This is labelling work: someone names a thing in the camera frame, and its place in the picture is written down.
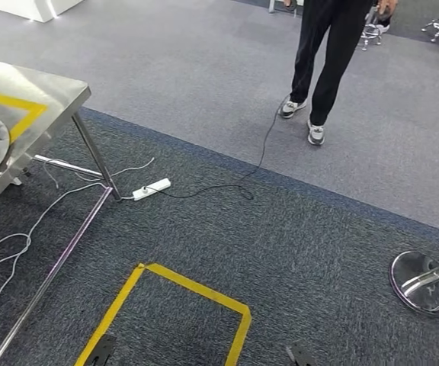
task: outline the white cable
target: white cable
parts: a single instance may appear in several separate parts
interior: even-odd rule
[[[147,168],[148,165],[151,164],[152,162],[153,162],[155,160],[155,158],[151,158],[149,162],[147,162],[145,165],[143,166],[139,166],[139,167],[135,167],[135,168],[126,168],[126,169],[123,169],[123,170],[120,170],[119,172],[116,172],[112,174],[111,176],[117,176],[117,175],[120,175],[121,173],[123,172],[128,172],[129,170],[139,170],[139,169],[143,169],[143,168]],[[59,159],[50,159],[50,160],[47,160],[43,162],[43,170],[45,170],[46,173],[47,173],[47,175],[49,177],[50,177],[50,179],[52,179],[52,181],[55,182],[55,186],[56,187],[56,189],[58,189],[59,185],[58,185],[58,181],[57,181],[57,179],[54,178],[53,175],[52,175],[50,172],[48,171],[47,167],[46,167],[46,163],[47,162],[65,162],[67,164],[68,164],[68,162],[66,162],[64,160],[59,160]],[[5,257],[3,259],[0,259],[0,264],[3,263],[3,262],[6,262],[9,261],[10,259],[15,258],[15,261],[13,262],[13,266],[12,269],[11,271],[11,275],[6,280],[1,287],[0,287],[0,296],[3,293],[3,290],[4,290],[4,288],[9,283],[9,281],[11,281],[14,276],[15,276],[15,272],[16,270],[16,263],[18,263],[18,259],[20,259],[20,257],[24,253],[26,253],[27,251],[28,251],[28,248],[30,248],[30,246],[31,245],[31,234],[33,234],[33,231],[35,230],[35,228],[37,226],[38,226],[39,223],[40,223],[42,221],[42,219],[47,214],[49,211],[52,210],[55,204],[58,204],[58,202],[60,202],[61,199],[63,199],[64,197],[67,196],[68,194],[71,194],[71,193],[76,193],[76,192],[79,192],[79,191],[83,191],[84,189],[87,189],[87,188],[90,188],[90,187],[94,187],[96,185],[99,185],[101,186],[102,188],[106,188],[105,185],[103,185],[102,183],[99,183],[98,181],[100,181],[101,179],[89,179],[89,178],[85,178],[83,176],[80,176],[79,173],[75,173],[77,176],[80,177],[82,180],[84,181],[92,181],[95,183],[90,184],[90,185],[85,185],[83,187],[80,187],[80,188],[77,188],[77,189],[73,189],[71,191],[67,191],[65,192],[64,194],[62,194],[61,196],[58,197],[57,200],[54,201],[52,204],[51,204],[49,208],[47,208],[46,210],[43,211],[43,213],[42,213],[42,215],[40,215],[40,217],[38,218],[38,220],[37,220],[36,223],[34,223],[31,229],[30,229],[30,231],[28,233],[15,233],[15,234],[11,234],[11,235],[8,235],[8,236],[5,236],[3,239],[0,239],[0,244],[6,242],[8,239],[10,238],[16,238],[18,236],[22,236],[24,238],[26,238],[26,244],[24,245],[24,247],[23,249],[21,249],[21,251],[13,254],[13,255],[10,255],[8,257]],[[123,200],[133,200],[135,199],[134,197],[123,197]]]
[[[52,175],[50,175],[50,177],[52,178],[55,183],[57,183],[57,181],[55,181],[53,177],[52,177]],[[63,199],[64,197],[67,196],[68,194],[76,193],[76,192],[79,192],[79,191],[83,191],[84,189],[87,189],[87,188],[90,188],[90,187],[93,187],[93,186],[96,186],[96,185],[101,186],[102,188],[106,188],[105,185],[103,185],[101,183],[93,183],[92,185],[85,185],[83,187],[73,189],[71,191],[65,192],[65,193],[62,194],[61,196],[58,197],[57,200],[54,201],[52,204],[51,204],[46,210],[43,211],[43,213],[42,213],[42,215],[40,215],[40,217],[39,217],[38,220],[37,220],[37,222],[34,223],[31,227],[31,229],[30,229],[30,231],[28,231],[28,233],[15,233],[15,234],[8,235],[8,236],[6,236],[6,237],[4,237],[3,239],[0,239],[0,244],[1,244],[1,243],[5,242],[5,241],[6,241],[8,239],[15,238],[15,237],[18,237],[18,236],[22,236],[24,238],[26,238],[26,244],[25,244],[24,248],[21,249],[20,252],[18,252],[18,253],[13,254],[13,255],[10,255],[10,256],[8,256],[8,257],[6,257],[6,258],[0,259],[0,263],[3,263],[3,262],[6,262],[6,261],[9,261],[10,259],[15,258],[15,261],[13,262],[12,270],[11,271],[11,275],[7,280],[6,280],[3,284],[3,286],[0,287],[0,296],[1,296],[1,293],[3,292],[3,290],[4,290],[4,288],[7,284],[9,284],[9,281],[11,281],[15,276],[15,271],[16,270],[16,263],[18,261],[18,259],[20,259],[20,257],[22,254],[24,254],[27,251],[28,251],[28,248],[30,247],[30,245],[31,245],[31,234],[33,234],[33,231],[35,230],[35,228],[37,228],[37,226],[38,226],[38,224],[40,223],[40,221],[42,221],[42,219],[46,214],[47,214],[49,211],[52,210],[55,204],[58,204],[61,199]]]
[[[134,168],[126,168],[126,169],[123,169],[123,170],[120,170],[119,172],[116,172],[116,173],[111,174],[111,176],[112,177],[116,177],[117,175],[120,175],[120,174],[124,173],[124,172],[128,172],[129,170],[140,170],[140,169],[147,168],[148,165],[152,164],[154,160],[155,160],[155,158],[151,158],[149,162],[147,162],[145,165],[138,166],[138,167],[134,167]],[[58,189],[58,182],[57,181],[57,179],[54,178],[53,175],[50,174],[50,172],[49,172],[47,170],[47,167],[46,167],[46,163],[47,162],[64,162],[64,163],[67,163],[67,164],[69,164],[69,163],[68,162],[66,162],[64,160],[58,160],[58,159],[50,159],[50,160],[43,162],[43,169],[45,170],[45,172],[47,173],[47,175],[49,177],[50,177],[50,179],[52,179],[52,181],[54,181],[55,182],[55,186],[57,189]],[[79,173],[77,173],[77,172],[75,172],[75,175],[80,177],[83,181],[101,181],[102,180],[102,179],[100,179],[100,178],[86,178],[86,177],[83,177],[83,176],[82,176],[82,175],[80,175]]]

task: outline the floor marking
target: floor marking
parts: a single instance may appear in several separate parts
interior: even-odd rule
[[[47,106],[43,104],[25,101],[24,99],[13,98],[3,94],[0,94],[0,104],[13,108],[24,109],[28,112],[26,116],[17,122],[9,131],[9,143],[13,143],[15,140],[20,137],[34,120],[47,109]]]
[[[243,347],[246,333],[249,331],[250,323],[252,322],[252,315],[250,314],[250,309],[249,309],[248,306],[235,299],[232,299],[230,297],[212,290],[211,288],[206,287],[203,284],[199,284],[198,282],[184,277],[181,274],[175,273],[174,271],[171,271],[170,269],[158,265],[157,263],[150,265],[143,265],[141,263],[136,267],[126,280],[126,282],[125,282],[125,284],[122,287],[116,299],[114,299],[114,301],[109,307],[109,309],[106,311],[104,317],[103,317],[98,328],[96,328],[96,330],[95,330],[91,338],[87,342],[86,347],[84,347],[84,350],[83,350],[80,357],[77,358],[77,361],[74,364],[74,366],[84,366],[84,362],[86,362],[86,360],[91,354],[91,352],[92,352],[98,341],[103,334],[106,333],[109,326],[114,320],[118,311],[120,311],[120,309],[122,307],[123,303],[126,300],[126,297],[130,294],[131,290],[133,289],[133,287],[138,281],[138,279],[140,279],[140,276],[145,269],[155,273],[156,275],[166,278],[166,280],[169,280],[175,284],[178,284],[180,286],[187,288],[190,291],[213,300],[215,302],[223,305],[224,307],[227,307],[229,309],[236,311],[237,313],[240,313],[242,315],[241,321],[236,330],[236,334],[235,334],[235,337],[231,347],[230,348],[230,351],[228,352],[227,360],[224,362],[224,366],[234,366],[236,364],[241,349]]]

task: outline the shoe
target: shoe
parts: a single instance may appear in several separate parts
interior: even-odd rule
[[[295,115],[295,113],[296,111],[298,111],[299,109],[302,109],[304,108],[307,105],[307,100],[306,101],[303,101],[302,103],[296,103],[295,101],[286,101],[286,104],[284,104],[280,111],[279,111],[279,114],[282,117],[282,118],[292,118],[292,116]]]
[[[390,24],[387,25],[387,27],[384,27],[382,24],[378,24],[375,27],[378,28],[379,31],[381,31],[381,34],[384,34],[389,30],[389,28],[390,27]]]
[[[323,126],[314,126],[310,120],[307,121],[309,135],[307,141],[312,145],[322,145],[325,142],[325,131]]]

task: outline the black cable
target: black cable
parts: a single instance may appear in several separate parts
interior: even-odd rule
[[[286,96],[286,98],[282,99],[282,102],[280,103],[279,105],[279,107],[275,110],[275,114],[273,115],[273,119],[272,121],[272,124],[270,125],[270,127],[269,127],[268,131],[267,132],[267,134],[265,135],[265,137],[264,137],[264,142],[263,142],[263,147],[262,147],[262,155],[261,156],[261,160],[260,162],[258,162],[258,164],[253,169],[252,172],[249,172],[243,177],[241,177],[240,179],[239,179],[236,182],[240,182],[240,181],[243,181],[244,179],[246,179],[249,176],[254,175],[255,173],[257,173],[262,165],[262,162],[264,161],[264,157],[265,157],[265,146],[267,145],[267,140],[268,139],[269,135],[270,134],[270,132],[272,131],[272,129],[273,128],[273,126],[275,125],[275,122],[277,120],[277,116],[279,115],[279,110],[281,109],[282,107],[282,105],[284,104],[284,102],[286,101],[286,99],[289,98],[289,95]],[[243,198],[249,200],[249,201],[252,201],[254,199],[254,195],[253,193],[252,193],[251,191],[245,188],[243,185],[239,185],[239,184],[230,184],[230,185],[211,185],[209,187],[206,187],[206,188],[202,188],[199,191],[192,193],[192,194],[187,194],[187,195],[184,195],[184,196],[176,196],[175,194],[169,194],[169,193],[166,193],[164,191],[159,191],[157,189],[153,189],[151,187],[148,187],[148,186],[145,186],[144,188],[146,189],[151,189],[153,191],[156,191],[160,194],[164,194],[167,197],[172,197],[172,198],[179,198],[179,199],[185,199],[185,198],[192,198],[192,197],[195,197],[197,196],[199,194],[202,194],[204,193],[206,191],[209,191],[209,190],[212,190],[212,189],[218,189],[218,188],[238,188],[239,194],[241,194]]]

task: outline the hand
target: hand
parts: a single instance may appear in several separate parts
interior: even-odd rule
[[[386,8],[389,7],[389,15],[392,15],[396,10],[396,5],[397,0],[379,0],[379,14],[384,14]]]

